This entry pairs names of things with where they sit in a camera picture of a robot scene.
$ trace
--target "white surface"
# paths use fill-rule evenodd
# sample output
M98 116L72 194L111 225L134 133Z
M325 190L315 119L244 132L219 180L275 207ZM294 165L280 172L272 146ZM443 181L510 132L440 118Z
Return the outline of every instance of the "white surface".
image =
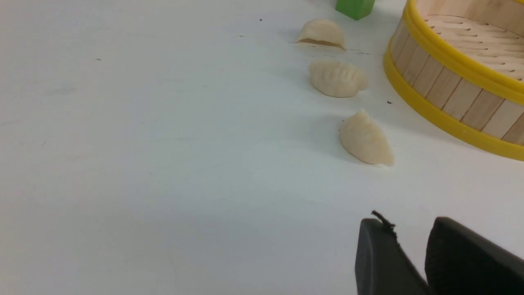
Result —
M355 294L372 209L421 271L438 215L524 256L505 226L524 221L524 164L440 131L383 74L402 0L358 22L333 0L1 6L1 294ZM291 43L316 17L344 28L347 53ZM370 88L321 95L307 66L324 56ZM360 108L395 167L339 144Z

